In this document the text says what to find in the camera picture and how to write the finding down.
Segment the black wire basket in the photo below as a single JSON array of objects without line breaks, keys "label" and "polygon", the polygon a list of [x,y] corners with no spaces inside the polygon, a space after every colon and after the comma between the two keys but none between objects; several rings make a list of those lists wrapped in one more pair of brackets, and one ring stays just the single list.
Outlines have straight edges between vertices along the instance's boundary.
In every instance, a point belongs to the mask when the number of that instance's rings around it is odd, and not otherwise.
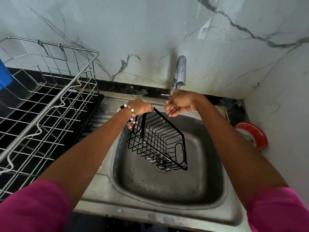
[{"label": "black wire basket", "polygon": [[128,135],[129,149],[162,170],[188,170],[184,135],[164,115],[154,108],[135,122]]}]

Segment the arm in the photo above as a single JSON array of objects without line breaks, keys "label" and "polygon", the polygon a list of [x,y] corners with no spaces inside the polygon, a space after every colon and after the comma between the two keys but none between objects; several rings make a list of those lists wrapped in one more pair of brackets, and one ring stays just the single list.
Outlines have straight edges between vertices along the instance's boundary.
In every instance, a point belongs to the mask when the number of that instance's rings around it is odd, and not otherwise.
[{"label": "arm", "polygon": [[[144,103],[140,98],[129,101],[128,105],[134,109],[135,115],[153,110],[150,103]],[[100,128],[60,156],[38,179],[56,181],[67,193],[74,208],[131,114],[130,109],[123,108]]]},{"label": "arm", "polygon": [[175,117],[183,111],[200,114],[244,207],[259,189],[288,186],[272,164],[226,121],[205,96],[181,90],[174,92],[166,112]]}]

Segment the blue container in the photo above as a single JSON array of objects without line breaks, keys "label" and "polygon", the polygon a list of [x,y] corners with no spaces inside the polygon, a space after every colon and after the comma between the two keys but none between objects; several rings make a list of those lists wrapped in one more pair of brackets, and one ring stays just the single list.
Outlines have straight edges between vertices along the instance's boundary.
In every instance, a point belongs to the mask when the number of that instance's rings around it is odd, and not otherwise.
[{"label": "blue container", "polygon": [[13,77],[0,59],[0,91],[13,82]]}]

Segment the marble wall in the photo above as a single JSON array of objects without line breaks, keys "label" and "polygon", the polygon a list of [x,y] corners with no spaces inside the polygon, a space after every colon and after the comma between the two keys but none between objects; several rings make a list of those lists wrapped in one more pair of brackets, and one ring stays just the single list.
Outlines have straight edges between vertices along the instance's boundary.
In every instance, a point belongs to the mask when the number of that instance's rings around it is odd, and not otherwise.
[{"label": "marble wall", "polygon": [[309,207],[309,44],[295,48],[245,98],[260,126],[266,158]]},{"label": "marble wall", "polygon": [[98,50],[98,79],[243,99],[309,42],[309,0],[0,0],[0,38]]}]

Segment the dish rack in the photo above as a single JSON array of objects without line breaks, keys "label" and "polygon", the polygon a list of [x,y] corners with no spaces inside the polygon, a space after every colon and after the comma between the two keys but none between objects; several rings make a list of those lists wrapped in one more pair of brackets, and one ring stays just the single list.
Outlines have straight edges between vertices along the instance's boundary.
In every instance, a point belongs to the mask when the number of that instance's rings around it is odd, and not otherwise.
[{"label": "dish rack", "polygon": [[127,143],[129,149],[159,169],[188,170],[184,135],[156,108],[135,118]]},{"label": "dish rack", "polygon": [[93,50],[9,37],[0,57],[13,82],[0,89],[0,202],[72,147],[104,95]]}]

